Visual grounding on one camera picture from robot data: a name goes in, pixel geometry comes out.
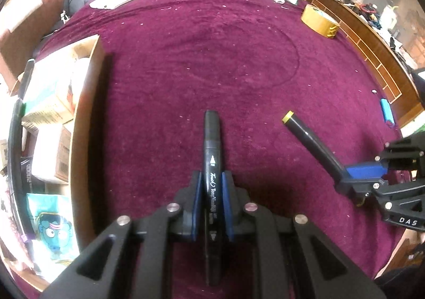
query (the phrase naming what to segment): blue object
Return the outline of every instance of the blue object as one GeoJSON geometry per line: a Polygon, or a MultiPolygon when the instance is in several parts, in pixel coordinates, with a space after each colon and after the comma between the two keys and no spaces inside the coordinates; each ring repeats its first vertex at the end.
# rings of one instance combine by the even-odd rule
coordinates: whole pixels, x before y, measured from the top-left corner
{"type": "Polygon", "coordinates": [[[229,197],[229,188],[227,187],[227,178],[226,174],[222,173],[222,190],[223,190],[223,210],[224,210],[224,220],[226,223],[226,234],[231,242],[234,241],[233,235],[233,218],[232,218],[232,208],[230,207],[230,197],[229,197]]]}
{"type": "Polygon", "coordinates": [[[387,99],[381,99],[381,108],[382,114],[384,115],[385,123],[389,127],[393,127],[395,125],[393,113],[391,112],[391,107],[387,99]]]}
{"type": "Polygon", "coordinates": [[[31,240],[31,258],[36,274],[51,283],[79,254],[71,199],[43,193],[27,193],[26,198],[37,236],[31,240]]]}
{"type": "Polygon", "coordinates": [[[379,162],[362,162],[347,166],[346,169],[354,179],[381,178],[388,173],[388,168],[383,167],[379,162]]]}
{"type": "Polygon", "coordinates": [[[202,185],[202,175],[199,172],[198,182],[196,184],[196,195],[195,201],[193,203],[193,212],[192,212],[192,230],[191,230],[191,238],[192,241],[196,241],[196,237],[198,235],[198,220],[201,215],[201,185],[202,185]]]}

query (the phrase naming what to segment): cartoon character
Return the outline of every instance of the cartoon character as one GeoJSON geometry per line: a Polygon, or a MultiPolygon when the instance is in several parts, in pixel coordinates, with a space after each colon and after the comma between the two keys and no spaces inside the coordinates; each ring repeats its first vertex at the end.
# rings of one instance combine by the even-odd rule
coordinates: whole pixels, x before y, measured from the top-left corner
{"type": "Polygon", "coordinates": [[[59,214],[41,213],[37,225],[41,241],[53,252],[60,252],[71,241],[72,224],[59,214]]]}

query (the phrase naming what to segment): metal screw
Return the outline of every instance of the metal screw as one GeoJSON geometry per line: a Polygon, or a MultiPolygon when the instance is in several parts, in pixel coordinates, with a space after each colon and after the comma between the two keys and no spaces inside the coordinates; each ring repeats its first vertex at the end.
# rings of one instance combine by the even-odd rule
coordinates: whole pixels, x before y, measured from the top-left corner
{"type": "Polygon", "coordinates": [[[256,205],[255,203],[246,203],[244,209],[250,212],[256,211],[258,209],[258,205],[256,205]]]}
{"type": "Polygon", "coordinates": [[[130,222],[130,217],[127,215],[122,215],[116,219],[116,223],[120,226],[124,226],[130,222]]]}
{"type": "Polygon", "coordinates": [[[298,214],[295,216],[295,222],[299,223],[300,225],[305,225],[308,222],[308,218],[307,216],[303,215],[303,214],[298,214]]]}
{"type": "Polygon", "coordinates": [[[167,210],[172,213],[174,211],[177,211],[180,209],[180,205],[179,203],[170,203],[169,205],[167,205],[167,210]]]}

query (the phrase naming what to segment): yellow marker cap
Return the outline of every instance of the yellow marker cap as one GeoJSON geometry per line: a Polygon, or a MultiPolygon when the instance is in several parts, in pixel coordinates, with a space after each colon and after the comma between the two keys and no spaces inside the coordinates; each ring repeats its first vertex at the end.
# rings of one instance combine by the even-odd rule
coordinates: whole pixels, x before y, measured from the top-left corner
{"type": "Polygon", "coordinates": [[[286,113],[286,115],[283,117],[282,121],[284,124],[286,124],[286,122],[294,115],[294,112],[289,111],[288,113],[286,113]]]}

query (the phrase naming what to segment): barcode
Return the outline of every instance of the barcode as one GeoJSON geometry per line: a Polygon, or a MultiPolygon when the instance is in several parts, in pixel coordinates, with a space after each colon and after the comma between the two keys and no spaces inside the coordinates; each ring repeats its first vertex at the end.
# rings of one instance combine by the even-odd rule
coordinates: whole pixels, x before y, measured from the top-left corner
{"type": "Polygon", "coordinates": [[[60,162],[59,163],[59,172],[62,172],[63,174],[68,174],[68,165],[66,163],[60,162]]]}

